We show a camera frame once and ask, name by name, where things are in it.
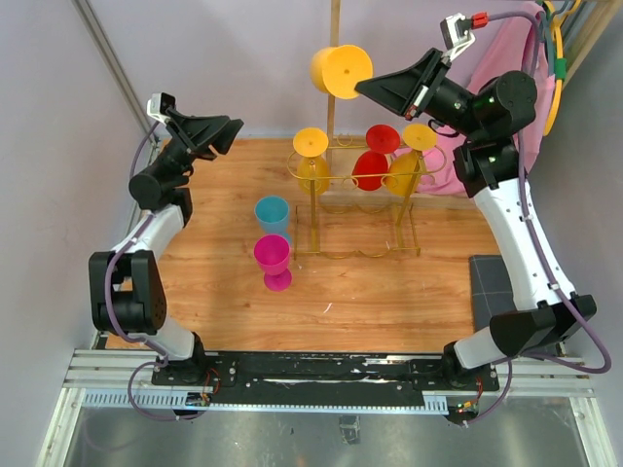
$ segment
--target wall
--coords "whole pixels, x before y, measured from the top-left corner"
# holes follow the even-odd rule
[[[165,90],[182,113],[229,114],[242,134],[288,135],[326,123],[326,96],[309,78],[313,54],[329,43],[330,0],[92,0],[141,101]],[[496,13],[508,2],[343,0],[341,44],[363,47],[376,74],[415,63],[442,48],[439,22],[456,12]],[[499,22],[449,75],[466,83]],[[338,103],[336,126],[362,133],[370,125],[404,125],[365,98]]]
[[[69,1],[7,4],[0,62],[0,458],[30,466],[92,338],[88,259],[128,226],[141,133]]]
[[[612,370],[594,377],[602,413],[623,462],[623,11],[563,93],[561,113],[531,173],[538,214],[552,247],[579,293],[593,294],[590,323],[607,344]],[[585,333],[568,349],[601,365]]]

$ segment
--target pink cloth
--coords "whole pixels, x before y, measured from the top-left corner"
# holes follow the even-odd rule
[[[542,8],[534,2],[526,2],[522,10],[534,14],[535,16],[538,12],[543,11]],[[471,92],[478,92],[491,78],[495,78],[507,71],[520,70],[522,61],[530,63],[534,47],[534,42],[531,39],[533,36],[530,30],[531,23],[525,18],[506,19],[497,32],[484,58],[472,75],[471,82],[467,88]],[[542,45],[538,52],[534,80],[536,81],[536,89],[538,92],[535,104],[536,119],[524,129],[526,168],[528,171],[530,171],[534,165],[536,156],[538,155],[541,139],[543,137],[543,128],[545,127],[545,121],[547,120],[555,87],[555,77],[547,76],[547,59],[545,58],[545,51]],[[453,132],[449,127],[440,128],[440,131],[447,133]],[[434,174],[434,181],[432,176],[424,176],[418,185],[418,192],[432,195],[465,195],[465,189],[457,179],[452,164],[455,159],[453,150],[464,141],[464,136],[459,136],[457,138],[439,136],[437,138],[437,145],[446,152],[448,163],[443,170]],[[409,151],[411,150],[398,150],[395,154],[396,156],[400,156]],[[426,161],[426,168],[429,171],[435,170],[443,163],[443,156],[436,149],[425,152],[424,158]]]

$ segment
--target red cup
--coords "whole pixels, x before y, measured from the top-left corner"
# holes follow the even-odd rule
[[[374,173],[387,173],[388,165],[385,155],[374,151],[366,151],[357,160],[352,170],[352,176],[357,179],[357,187],[366,192],[374,192],[381,187],[382,178],[357,177],[357,175],[372,175]]]
[[[400,135],[389,125],[374,125],[366,133],[366,143],[372,151],[389,154],[400,146]]]

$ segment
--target magenta cup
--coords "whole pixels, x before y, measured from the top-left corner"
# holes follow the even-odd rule
[[[255,243],[253,255],[264,272],[264,284],[276,292],[285,290],[292,282],[288,269],[290,263],[290,243],[281,235],[270,234]]]

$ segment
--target gray mat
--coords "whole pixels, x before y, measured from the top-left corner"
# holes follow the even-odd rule
[[[504,260],[499,255],[476,255],[469,258],[471,307],[476,331],[489,326],[493,316],[513,311],[513,291]],[[556,345],[542,349],[558,355]]]

